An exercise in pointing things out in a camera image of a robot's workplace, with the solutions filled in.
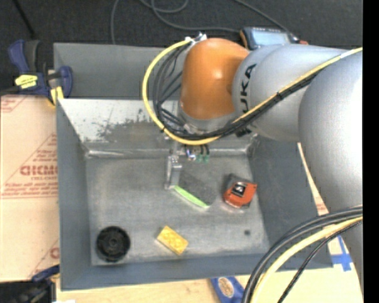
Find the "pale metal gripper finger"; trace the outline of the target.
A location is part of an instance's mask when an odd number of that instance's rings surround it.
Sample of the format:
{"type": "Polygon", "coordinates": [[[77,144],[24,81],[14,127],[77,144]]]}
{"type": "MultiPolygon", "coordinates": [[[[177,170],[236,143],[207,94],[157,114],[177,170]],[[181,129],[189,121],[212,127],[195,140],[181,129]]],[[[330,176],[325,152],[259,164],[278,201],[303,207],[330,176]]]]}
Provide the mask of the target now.
{"type": "Polygon", "coordinates": [[[172,186],[172,161],[171,155],[168,155],[165,159],[165,177],[164,177],[164,189],[170,189],[172,186]]]}
{"type": "Polygon", "coordinates": [[[179,157],[172,157],[172,186],[179,184],[182,169],[183,165],[179,157]]]}

